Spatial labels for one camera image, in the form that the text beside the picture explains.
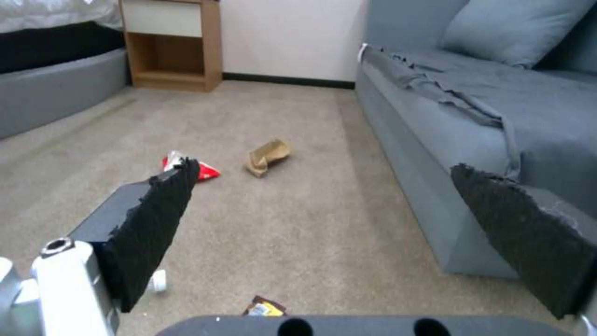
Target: nightstand drawer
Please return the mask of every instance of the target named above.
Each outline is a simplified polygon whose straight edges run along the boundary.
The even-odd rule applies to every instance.
[[[201,37],[201,6],[184,2],[123,0],[128,32]]]

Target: crumpled paper bag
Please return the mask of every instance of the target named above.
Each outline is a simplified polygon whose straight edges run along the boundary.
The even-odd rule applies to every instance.
[[[290,146],[274,139],[249,153],[249,160],[245,167],[255,177],[262,177],[273,163],[281,161],[290,155]]]

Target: nightstand shelf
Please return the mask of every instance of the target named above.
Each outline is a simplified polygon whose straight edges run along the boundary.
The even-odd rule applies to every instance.
[[[221,82],[219,4],[121,0],[136,87],[211,91]]]

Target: white bedsheet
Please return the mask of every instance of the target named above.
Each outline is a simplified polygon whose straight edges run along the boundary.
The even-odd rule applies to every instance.
[[[0,33],[87,21],[120,28],[118,0],[0,0]]]

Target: carpet floor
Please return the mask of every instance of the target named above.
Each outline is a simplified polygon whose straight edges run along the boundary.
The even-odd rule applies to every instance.
[[[242,164],[280,137],[292,157],[263,179]],[[0,141],[0,255],[21,275],[117,186],[171,149],[219,168],[197,185],[161,268],[163,295],[123,315],[152,335],[255,294],[290,314],[507,314],[557,322],[518,282],[442,274],[353,91],[226,81],[210,94],[127,88]]]

